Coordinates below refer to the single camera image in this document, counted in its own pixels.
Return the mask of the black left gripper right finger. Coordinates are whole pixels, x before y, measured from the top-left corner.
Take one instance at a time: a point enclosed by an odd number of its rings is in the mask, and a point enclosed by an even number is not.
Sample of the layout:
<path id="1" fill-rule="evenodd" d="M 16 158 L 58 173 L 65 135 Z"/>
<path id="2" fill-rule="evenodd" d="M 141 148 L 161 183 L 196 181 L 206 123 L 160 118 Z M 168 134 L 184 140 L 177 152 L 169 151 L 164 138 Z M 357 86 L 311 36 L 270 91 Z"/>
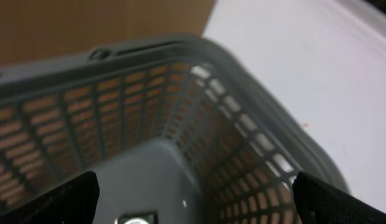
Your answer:
<path id="1" fill-rule="evenodd" d="M 386 224 L 386 213 L 305 172 L 292 188 L 302 224 Z"/>

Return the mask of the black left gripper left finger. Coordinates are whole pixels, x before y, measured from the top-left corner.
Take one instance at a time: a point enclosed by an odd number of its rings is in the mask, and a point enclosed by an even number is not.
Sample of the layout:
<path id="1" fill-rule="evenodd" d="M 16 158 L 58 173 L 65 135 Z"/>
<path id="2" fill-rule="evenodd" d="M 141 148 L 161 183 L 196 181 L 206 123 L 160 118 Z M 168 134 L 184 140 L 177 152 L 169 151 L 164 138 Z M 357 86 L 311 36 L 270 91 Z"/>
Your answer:
<path id="1" fill-rule="evenodd" d="M 99 196 L 97 175 L 87 171 L 0 215 L 0 224 L 92 224 Z"/>

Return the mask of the grey plastic mesh basket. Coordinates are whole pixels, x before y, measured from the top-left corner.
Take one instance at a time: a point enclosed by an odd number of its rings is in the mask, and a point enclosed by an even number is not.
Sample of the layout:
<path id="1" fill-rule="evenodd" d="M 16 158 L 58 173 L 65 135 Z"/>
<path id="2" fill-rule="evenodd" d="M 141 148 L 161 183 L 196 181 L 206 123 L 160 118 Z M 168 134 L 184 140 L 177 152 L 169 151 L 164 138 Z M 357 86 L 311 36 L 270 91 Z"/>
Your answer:
<path id="1" fill-rule="evenodd" d="M 221 46 L 191 35 L 0 67 L 0 215 L 93 171 L 93 223 L 299 223 L 332 159 Z"/>

